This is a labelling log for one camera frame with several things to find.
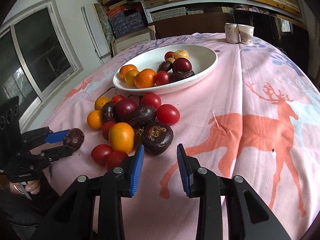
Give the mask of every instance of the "silver screw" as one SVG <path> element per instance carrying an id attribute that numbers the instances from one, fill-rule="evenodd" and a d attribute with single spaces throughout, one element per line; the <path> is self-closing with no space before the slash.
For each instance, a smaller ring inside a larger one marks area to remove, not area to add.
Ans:
<path id="1" fill-rule="evenodd" d="M 113 169 L 113 172 L 115 174 L 120 174 L 122 171 L 123 171 L 123 169 L 121 167 L 116 167 L 116 168 Z"/>
<path id="2" fill-rule="evenodd" d="M 198 169 L 198 172 L 200 174 L 206 174 L 208 172 L 208 170 L 206 168 L 201 167 L 201 168 Z"/>
<path id="3" fill-rule="evenodd" d="M 235 182 L 241 183 L 243 182 L 243 178 L 241 176 L 235 176 Z"/>
<path id="4" fill-rule="evenodd" d="M 84 176 L 84 175 L 81 175 L 81 176 L 78 177 L 77 180 L 78 180 L 79 182 L 85 182 L 85 181 L 87 180 L 87 177 Z"/>

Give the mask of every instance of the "red fruit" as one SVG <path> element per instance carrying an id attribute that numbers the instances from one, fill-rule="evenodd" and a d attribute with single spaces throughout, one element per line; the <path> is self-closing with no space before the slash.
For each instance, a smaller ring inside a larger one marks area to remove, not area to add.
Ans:
<path id="1" fill-rule="evenodd" d="M 129 98 L 121 99 L 115 107 L 116 116 L 119 118 L 125 117 L 137 108 L 137 103 Z"/>
<path id="2" fill-rule="evenodd" d="M 121 165 L 122 160 L 126 157 L 128 157 L 128 155 L 123 151 L 116 150 L 114 152 L 109 153 L 105 157 L 107 170 L 109 171 L 114 169 L 115 167 L 119 167 Z"/>
<path id="3" fill-rule="evenodd" d="M 112 126 L 114 126 L 116 124 L 116 122 L 114 121 L 109 121 L 109 122 L 106 122 L 103 126 L 102 126 L 102 136 L 105 140 L 109 140 L 109 131 L 110 131 L 110 128 Z"/>
<path id="4" fill-rule="evenodd" d="M 172 63 L 172 71 L 174 73 L 177 72 L 187 72 L 192 70 L 192 65 L 189 60 L 187 60 L 184 57 L 177 58 L 173 63 Z"/>
<path id="5" fill-rule="evenodd" d="M 114 102 L 115 104 L 117 104 L 121 99 L 124 99 L 124 96 L 122 95 L 115 95 L 111 101 Z"/>
<path id="6" fill-rule="evenodd" d="M 168 51 L 165 55 L 164 55 L 164 60 L 167 60 L 169 57 L 172 57 L 174 52 L 172 51 Z"/>
<path id="7" fill-rule="evenodd" d="M 158 108 L 157 118 L 161 123 L 173 125 L 179 121 L 180 113 L 173 105 L 165 104 Z"/>
<path id="8" fill-rule="evenodd" d="M 145 106 L 154 106 L 155 109 L 158 109 L 159 106 L 161 106 L 161 98 L 155 93 L 148 92 L 142 97 L 141 104 Z"/>
<path id="9" fill-rule="evenodd" d="M 156 75 L 156 84 L 157 84 L 157 86 L 166 85 L 166 84 L 169 84 L 170 82 L 171 82 L 171 76 L 166 71 L 160 71 Z"/>
<path id="10" fill-rule="evenodd" d="M 91 152 L 91 157 L 95 163 L 104 166 L 106 163 L 105 157 L 111 152 L 112 149 L 109 145 L 99 144 L 95 148 L 93 148 Z"/>

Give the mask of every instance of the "white paper cup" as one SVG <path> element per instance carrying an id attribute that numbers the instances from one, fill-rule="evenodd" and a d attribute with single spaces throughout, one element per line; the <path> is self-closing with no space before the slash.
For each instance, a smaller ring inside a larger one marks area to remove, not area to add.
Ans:
<path id="1" fill-rule="evenodd" d="M 226 32 L 226 40 L 229 43 L 239 43 L 239 29 L 237 24 L 234 23 L 226 23 L 224 26 L 224 30 Z"/>
<path id="2" fill-rule="evenodd" d="M 252 45 L 253 44 L 253 30 L 254 27 L 249 25 L 238 24 L 241 44 Z"/>

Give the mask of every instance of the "white plate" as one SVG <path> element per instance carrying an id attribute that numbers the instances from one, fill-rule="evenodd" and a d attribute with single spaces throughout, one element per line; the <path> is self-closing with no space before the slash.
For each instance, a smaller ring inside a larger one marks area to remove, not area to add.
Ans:
<path id="1" fill-rule="evenodd" d="M 147 92 L 153 92 L 157 95 L 162 95 L 196 84 L 209 74 L 218 61 L 218 56 L 212 49 L 199 45 L 186 44 L 172 45 L 147 51 L 129 60 L 124 65 L 135 65 L 139 71 L 142 71 L 146 68 L 151 68 L 156 71 L 158 66 L 164 61 L 164 54 L 166 54 L 168 51 L 175 52 L 179 49 L 184 49 L 189 52 L 189 61 L 191 62 L 192 70 L 195 73 L 194 76 L 163 86 L 138 89 L 128 85 L 124 80 L 121 80 L 118 70 L 113 77 L 113 84 L 116 88 L 124 90 L 132 95 L 142 96 Z"/>

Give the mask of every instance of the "pink tablecloth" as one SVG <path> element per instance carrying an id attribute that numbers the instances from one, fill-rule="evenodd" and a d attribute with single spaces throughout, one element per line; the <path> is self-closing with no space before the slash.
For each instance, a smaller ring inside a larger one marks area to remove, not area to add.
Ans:
<path id="1" fill-rule="evenodd" d="M 300 239 L 320 209 L 320 96 L 288 57 L 258 38 L 249 47 L 226 43 L 224 34 L 196 33 L 145 42 L 118 54 L 68 93 L 45 122 L 53 131 L 78 127 L 85 133 L 80 150 L 53 164 L 50 184 L 62 194 L 77 176 L 106 172 L 91 159 L 91 150 L 106 141 L 88 127 L 87 115 L 101 95 L 129 96 L 112 84 L 122 64 L 173 44 L 209 47 L 217 52 L 218 63 L 198 84 L 161 95 L 162 103 L 175 105 L 181 118 L 172 126 L 171 146 L 162 155 L 146 155 L 136 196 L 123 199 L 126 239 L 195 239 L 198 200 L 183 192 L 176 165 L 179 143 L 217 175 L 242 175 L 290 237 Z M 227 239 L 226 220 L 224 232 Z"/>

